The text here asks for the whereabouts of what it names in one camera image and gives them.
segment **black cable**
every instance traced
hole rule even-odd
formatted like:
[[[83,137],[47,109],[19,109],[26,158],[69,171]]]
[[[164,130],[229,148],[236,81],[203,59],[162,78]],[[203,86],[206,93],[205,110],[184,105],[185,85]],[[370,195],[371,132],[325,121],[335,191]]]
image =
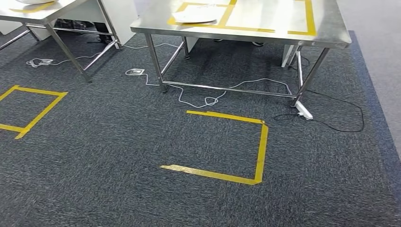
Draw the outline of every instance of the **black cable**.
[[[331,98],[331,99],[334,99],[334,100],[337,100],[337,101],[341,101],[341,102],[348,103],[348,104],[351,104],[351,105],[353,105],[353,106],[356,106],[356,107],[359,109],[359,111],[361,112],[361,118],[362,118],[362,127],[361,127],[361,129],[356,130],[356,131],[349,131],[349,130],[336,129],[336,128],[330,126],[329,124],[327,124],[327,123],[325,123],[325,122],[323,122],[323,121],[319,121],[319,120],[315,120],[315,119],[307,120],[307,119],[305,119],[304,117],[302,117],[302,116],[300,116],[300,115],[298,115],[298,114],[294,114],[294,113],[291,113],[291,114],[290,114],[290,113],[280,114],[280,115],[277,115],[277,116],[273,117],[273,119],[274,119],[275,121],[285,121],[285,120],[292,120],[292,119],[295,118],[295,116],[300,116],[300,117],[302,117],[303,119],[305,119],[305,120],[307,120],[307,121],[315,121],[315,122],[322,123],[322,124],[326,125],[327,127],[331,128],[331,129],[333,129],[333,130],[336,130],[336,131],[341,131],[341,132],[361,132],[361,131],[363,131],[363,129],[365,128],[365,119],[364,119],[363,110],[362,110],[362,108],[361,108],[360,106],[358,106],[358,105],[356,105],[356,104],[354,104],[354,103],[352,103],[352,102],[345,101],[345,100],[341,100],[341,99],[338,99],[338,98],[334,98],[334,97],[331,97],[331,96],[329,96],[329,95],[326,95],[326,94],[323,94],[323,93],[319,93],[319,92],[316,92],[316,91],[311,91],[311,90],[307,90],[307,91],[312,92],[312,93],[315,93],[315,94],[317,94],[317,95],[325,96],[325,97],[328,97],[328,98]],[[279,117],[282,117],[282,116],[292,116],[292,117],[288,117],[288,118],[284,118],[284,119],[279,119]]]
[[[279,117],[282,117],[282,116],[292,116],[292,117],[288,117],[288,118],[284,118],[284,119],[279,119]],[[299,116],[298,114],[296,114],[296,113],[286,113],[286,114],[280,114],[280,115],[277,115],[277,116],[275,116],[275,117],[273,117],[273,119],[275,120],[275,121],[286,121],[286,120],[292,120],[292,119],[294,119],[296,116]]]
[[[305,59],[308,62],[307,65],[302,65],[302,66],[309,67],[311,65],[311,61],[309,61],[309,59],[307,59],[304,56],[301,56],[301,58]],[[295,68],[294,66],[289,65],[289,67],[292,68],[293,70],[298,70],[298,68]]]
[[[361,129],[356,130],[356,131],[339,130],[339,129],[333,128],[332,126],[330,126],[329,124],[327,124],[325,122],[322,122],[322,121],[319,121],[319,120],[315,120],[315,119],[313,119],[313,121],[320,122],[320,123],[326,125],[327,127],[331,128],[331,129],[334,129],[336,131],[341,131],[341,132],[360,132],[360,131],[363,131],[363,129],[365,128],[365,119],[364,119],[364,115],[363,115],[363,110],[362,110],[362,108],[360,106],[358,106],[358,105],[356,105],[356,104],[354,104],[352,102],[341,100],[341,99],[338,99],[338,98],[334,98],[334,97],[331,97],[329,95],[326,95],[326,94],[323,94],[323,93],[319,93],[319,92],[316,92],[316,91],[311,91],[311,90],[307,90],[307,91],[315,93],[317,95],[326,96],[328,98],[331,98],[331,99],[334,99],[334,100],[337,100],[337,101],[348,103],[348,104],[351,104],[351,105],[357,107],[359,109],[359,111],[361,112],[362,127],[361,127]]]

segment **table top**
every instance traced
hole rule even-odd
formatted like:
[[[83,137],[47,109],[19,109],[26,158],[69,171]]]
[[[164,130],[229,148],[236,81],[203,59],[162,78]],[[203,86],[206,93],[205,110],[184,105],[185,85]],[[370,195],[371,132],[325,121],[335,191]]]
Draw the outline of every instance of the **table top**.
[[[172,13],[216,4],[218,19],[177,23]],[[328,48],[351,43],[336,0],[154,0],[131,31]]]
[[[87,0],[58,0],[26,5],[16,0],[1,0],[0,20],[33,24],[48,24]]]

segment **stainless steel table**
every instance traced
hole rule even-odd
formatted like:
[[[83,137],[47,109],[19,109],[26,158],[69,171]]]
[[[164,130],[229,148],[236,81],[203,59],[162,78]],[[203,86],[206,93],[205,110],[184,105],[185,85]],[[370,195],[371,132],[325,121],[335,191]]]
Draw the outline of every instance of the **stainless steel table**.
[[[174,12],[210,3],[217,4],[219,15],[216,21],[182,24],[176,23],[172,17]],[[298,109],[304,108],[299,99],[316,75],[328,51],[331,48],[347,48],[351,43],[336,0],[156,0],[146,13],[131,24],[131,31],[145,34],[157,78],[164,92],[166,91],[164,85],[170,84],[281,96],[292,98],[291,106]],[[181,45],[162,70],[158,64],[152,34],[176,35],[183,38]],[[185,51],[186,58],[189,58],[187,36],[298,46],[295,57],[290,62],[290,65],[296,61],[298,64],[297,94],[212,87],[164,80],[163,75],[182,49]],[[302,67],[300,67],[302,46],[323,48],[306,78],[303,78]]]
[[[121,45],[117,43],[118,37],[115,32],[115,29],[110,21],[110,18],[105,10],[105,7],[102,3],[102,0],[97,0],[99,7],[103,13],[105,21],[107,25],[111,29],[111,33],[103,33],[103,32],[95,32],[95,31],[87,31],[87,30],[78,30],[78,29],[66,29],[66,28],[55,28],[51,25],[51,22],[65,14],[66,12],[70,11],[71,9],[79,6],[80,4],[86,2],[87,0],[58,0],[55,2],[49,2],[45,4],[36,4],[36,5],[26,5],[15,0],[2,0],[0,5],[0,20],[7,20],[7,21],[17,21],[21,22],[27,30],[23,33],[17,35],[4,45],[0,46],[0,50],[7,47],[8,45],[12,44],[19,38],[25,36],[26,34],[30,33],[37,41],[39,39],[34,35],[31,28],[43,28],[47,29],[52,37],[55,39],[57,44],[61,47],[64,51],[66,56],[72,61],[74,66],[78,69],[78,71],[82,74],[87,82],[91,82],[91,78],[86,74],[86,70],[91,67],[105,52],[107,52],[113,45],[116,45],[118,48],[121,48]],[[40,24],[44,26],[37,26],[37,25],[29,25],[28,23],[32,24]],[[91,61],[87,66],[82,67],[78,61],[75,59],[74,55],[71,53],[69,48],[64,44],[64,42],[60,39],[57,35],[56,30],[63,30],[63,31],[72,31],[72,32],[79,32],[79,33],[89,33],[89,34],[96,34],[96,35],[109,35],[113,37],[113,41],[109,43],[104,50],[96,56],[93,61]]]

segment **carpet floor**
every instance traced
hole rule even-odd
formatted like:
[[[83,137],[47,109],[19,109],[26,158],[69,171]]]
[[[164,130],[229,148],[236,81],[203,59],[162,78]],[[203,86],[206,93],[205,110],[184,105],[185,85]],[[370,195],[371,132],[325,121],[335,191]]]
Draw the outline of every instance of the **carpet floor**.
[[[95,40],[89,35],[62,38],[76,56],[104,47],[87,44]],[[177,45],[180,39],[155,36],[154,41]],[[88,84],[70,62],[26,65],[33,58],[65,57],[53,39],[35,44],[24,37],[0,53],[0,94],[13,85],[68,94],[23,138],[0,131],[0,226],[400,226],[399,160],[389,166],[396,151],[383,149],[388,128],[382,118],[382,129],[376,125],[374,90],[366,90],[360,77],[363,58],[353,53],[355,41],[350,49],[329,53],[310,89],[360,106],[362,132],[339,132],[299,117],[275,121],[276,115],[296,113],[280,97],[227,92],[214,106],[199,109],[266,122],[263,182],[251,186],[159,167],[253,178],[260,125],[187,114],[198,109],[177,101],[179,89],[162,94],[145,86],[145,76],[126,76],[126,70],[142,68],[150,83],[157,82],[147,48],[108,52],[89,70],[93,83]],[[146,42],[136,35],[127,44]],[[180,54],[166,78],[228,87],[267,77],[296,92],[296,71],[279,66],[282,51],[282,45],[201,39],[192,58]],[[303,55],[313,64],[320,51],[304,48]],[[171,46],[158,47],[160,63],[173,52]],[[309,63],[303,64],[308,70]],[[285,92],[269,81],[240,88]],[[221,94],[185,87],[182,99],[203,105],[205,96]],[[24,127],[53,99],[15,91],[0,102],[0,123]],[[353,105],[310,92],[302,101],[315,119],[334,128],[362,127]]]

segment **yellow tape outline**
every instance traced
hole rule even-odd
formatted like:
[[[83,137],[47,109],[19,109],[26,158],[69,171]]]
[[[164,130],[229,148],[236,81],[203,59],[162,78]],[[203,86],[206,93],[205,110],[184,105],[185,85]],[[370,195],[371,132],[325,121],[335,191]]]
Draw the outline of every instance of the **yellow tape outline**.
[[[64,98],[64,96],[66,96],[68,94],[68,92],[46,91],[46,90],[39,90],[39,89],[20,87],[19,85],[14,85],[12,88],[10,88],[8,91],[6,91],[4,94],[2,94],[0,96],[0,101],[3,100],[9,94],[11,94],[11,92],[13,92],[14,90],[57,96],[56,99],[54,99],[44,110],[42,110],[42,112],[40,112],[40,114],[38,114],[24,128],[12,126],[12,125],[0,124],[0,129],[19,132],[19,134],[15,137],[16,140],[25,136],[25,134],[27,134],[31,130],[31,128],[34,127],[36,123],[38,123],[38,121],[41,118],[43,118],[59,101],[61,101],[62,98]]]
[[[236,182],[236,183],[244,183],[244,184],[249,184],[249,185],[255,185],[255,184],[262,182],[264,160],[265,160],[265,156],[266,156],[267,136],[268,136],[268,131],[269,131],[269,128],[267,127],[267,125],[265,124],[264,121],[259,120],[259,119],[254,119],[254,118],[241,117],[241,116],[235,116],[235,115],[230,115],[230,114],[225,114],[225,113],[217,113],[217,112],[211,112],[211,111],[199,112],[199,111],[187,110],[187,114],[197,114],[197,115],[203,115],[203,116],[220,117],[220,118],[227,118],[227,119],[232,119],[232,120],[237,120],[237,121],[261,124],[262,125],[261,139],[259,142],[259,151],[258,151],[258,159],[256,161],[255,177],[254,177],[254,179],[249,179],[249,178],[227,175],[227,174],[220,174],[220,173],[215,173],[215,172],[211,172],[211,171],[195,169],[195,168],[179,166],[179,165],[160,166],[160,168],[170,169],[170,170],[174,170],[174,171],[181,171],[184,173],[206,176],[206,177],[216,178],[216,179],[225,180],[225,181],[232,181],[232,182]]]
[[[10,10],[14,11],[14,12],[18,12],[18,13],[36,13],[36,12],[42,10],[42,9],[45,9],[45,8],[53,5],[54,3],[55,3],[55,1],[48,2],[48,3],[45,3],[45,4],[41,4],[40,6],[37,6],[34,9],[10,9]]]
[[[312,0],[295,0],[295,1],[304,1],[305,2],[305,12],[306,12],[306,25],[308,31],[288,31],[289,35],[309,35],[316,36],[316,27],[314,24],[314,14],[312,7]],[[217,5],[218,7],[226,7],[226,11],[224,12],[219,24],[217,25],[207,25],[207,24],[197,24],[197,23],[177,23],[174,17],[170,17],[167,21],[169,25],[179,25],[179,26],[191,26],[191,27],[211,27],[211,28],[220,28],[220,29],[231,29],[231,30],[241,30],[241,31],[252,31],[252,32],[276,32],[274,29],[265,29],[265,28],[252,28],[252,27],[236,27],[236,26],[226,26],[226,23],[233,12],[234,6],[237,3],[237,0],[230,0],[228,5]],[[182,5],[178,8],[176,12],[184,11],[189,5],[203,6],[207,4],[203,3],[191,3],[191,2],[183,2]]]

